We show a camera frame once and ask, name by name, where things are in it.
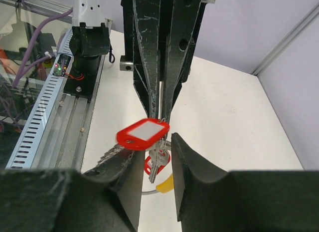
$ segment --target metal key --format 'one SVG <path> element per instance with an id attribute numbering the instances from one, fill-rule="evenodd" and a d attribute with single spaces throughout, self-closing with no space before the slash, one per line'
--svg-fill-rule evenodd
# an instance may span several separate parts
<path id="1" fill-rule="evenodd" d="M 168 150 L 152 150 L 150 151 L 150 158 L 152 160 L 152 167 L 150 171 L 149 180 L 153 184 L 160 166 L 166 166 L 169 160 Z"/>

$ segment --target red key tag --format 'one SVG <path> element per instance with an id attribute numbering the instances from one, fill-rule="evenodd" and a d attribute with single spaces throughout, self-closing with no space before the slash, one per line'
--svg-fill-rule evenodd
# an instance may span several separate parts
<path id="1" fill-rule="evenodd" d="M 159 119 L 146 118 L 118 132 L 116 140 L 126 149 L 146 150 L 162 139 L 168 131 L 168 123 Z"/>
<path id="2" fill-rule="evenodd" d="M 145 159 L 145 162 L 144 162 L 144 171 L 146 172 L 146 174 L 150 174 L 151 172 L 151 167 L 152 167 L 152 161 L 151 161 L 151 157 L 148 156 L 146 159 Z M 157 172 L 157 175 L 159 174 L 159 172 L 161 172 L 163 169 L 164 169 L 165 166 L 160 166 L 159 169 L 158 169 L 158 172 Z"/>

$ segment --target key tag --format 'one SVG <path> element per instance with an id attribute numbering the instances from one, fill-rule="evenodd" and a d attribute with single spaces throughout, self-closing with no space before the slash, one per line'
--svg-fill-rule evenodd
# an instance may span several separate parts
<path id="1" fill-rule="evenodd" d="M 116 140 L 126 149 L 141 151 L 150 148 L 168 131 L 168 123 L 159 119 L 146 118 L 118 132 Z"/>

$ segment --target white table surface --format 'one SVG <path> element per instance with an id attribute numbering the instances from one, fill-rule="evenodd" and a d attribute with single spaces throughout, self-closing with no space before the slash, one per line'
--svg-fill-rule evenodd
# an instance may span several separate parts
<path id="1" fill-rule="evenodd" d="M 83 172 L 115 145 L 118 131 L 146 117 L 133 87 L 133 73 L 119 70 L 123 34 L 112 31 L 111 43 L 116 63 L 104 64 Z M 255 76 L 195 57 L 170 125 L 171 132 L 178 132 L 195 151 L 225 170 L 302 169 Z M 170 174 L 168 164 L 155 184 Z M 153 190 L 144 175 L 143 191 Z M 173 191 L 142 196 L 139 232 L 149 231 L 181 231 Z"/>

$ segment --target white wall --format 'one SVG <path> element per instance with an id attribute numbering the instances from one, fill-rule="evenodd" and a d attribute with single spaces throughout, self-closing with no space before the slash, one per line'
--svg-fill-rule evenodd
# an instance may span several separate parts
<path id="1" fill-rule="evenodd" d="M 319 169 L 319 19 L 259 79 L 305 169 Z"/>
<path id="2" fill-rule="evenodd" d="M 100 1 L 113 29 L 123 31 L 120 0 Z M 318 1 L 216 0 L 206 8 L 195 55 L 250 73 Z"/>

